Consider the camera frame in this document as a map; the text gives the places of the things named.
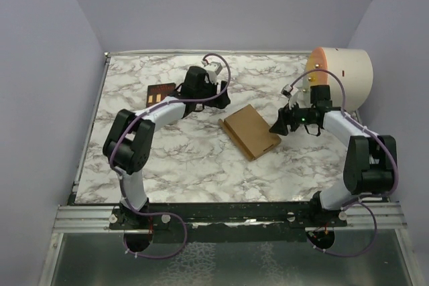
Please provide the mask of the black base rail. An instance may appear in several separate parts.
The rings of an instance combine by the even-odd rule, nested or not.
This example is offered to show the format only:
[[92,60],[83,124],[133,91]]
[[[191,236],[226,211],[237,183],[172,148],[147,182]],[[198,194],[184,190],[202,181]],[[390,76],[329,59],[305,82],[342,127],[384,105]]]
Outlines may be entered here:
[[308,231],[345,227],[340,210],[303,202],[147,203],[138,213],[113,209],[109,228],[124,232],[133,250],[149,243],[304,242]]

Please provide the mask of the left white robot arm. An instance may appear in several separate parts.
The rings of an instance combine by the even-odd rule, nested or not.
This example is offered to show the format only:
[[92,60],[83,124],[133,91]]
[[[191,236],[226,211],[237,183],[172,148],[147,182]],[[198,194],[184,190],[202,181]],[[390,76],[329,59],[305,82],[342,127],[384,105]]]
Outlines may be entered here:
[[112,229],[142,229],[156,216],[174,217],[173,213],[149,210],[143,167],[156,131],[195,112],[197,105],[225,109],[230,104],[230,80],[217,80],[221,70],[221,64],[215,62],[191,66],[184,81],[159,103],[138,112],[122,109],[117,113],[103,145],[103,155],[117,174],[121,191],[119,209],[109,218]]

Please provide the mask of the brown cardboard box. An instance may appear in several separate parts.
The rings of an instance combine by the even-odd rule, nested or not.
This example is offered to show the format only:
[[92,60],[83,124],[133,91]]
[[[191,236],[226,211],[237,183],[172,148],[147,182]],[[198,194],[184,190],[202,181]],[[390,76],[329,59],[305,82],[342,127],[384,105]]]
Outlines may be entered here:
[[219,125],[249,161],[258,159],[281,143],[281,138],[269,132],[268,123],[250,104],[219,119]]

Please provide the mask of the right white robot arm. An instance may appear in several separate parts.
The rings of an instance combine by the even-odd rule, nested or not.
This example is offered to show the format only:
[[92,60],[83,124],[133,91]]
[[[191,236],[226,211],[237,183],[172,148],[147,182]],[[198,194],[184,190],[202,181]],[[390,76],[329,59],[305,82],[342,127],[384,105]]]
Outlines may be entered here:
[[299,127],[316,125],[328,131],[347,148],[343,178],[316,192],[308,206],[307,218],[324,226],[346,206],[367,197],[384,197],[398,183],[396,142],[390,135],[378,135],[354,120],[340,106],[334,106],[328,85],[310,89],[310,106],[300,107],[298,91],[291,85],[282,89],[287,105],[278,111],[270,133],[286,136]]

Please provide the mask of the dark paperback book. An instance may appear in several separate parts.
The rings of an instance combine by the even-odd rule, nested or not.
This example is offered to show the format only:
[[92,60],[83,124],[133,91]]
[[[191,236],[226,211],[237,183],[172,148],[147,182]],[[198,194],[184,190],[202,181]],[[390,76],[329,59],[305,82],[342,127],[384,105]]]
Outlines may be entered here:
[[147,99],[146,99],[146,108],[161,102],[167,97],[171,92],[174,91],[176,84],[171,83],[162,83],[162,84],[152,84],[147,87]]

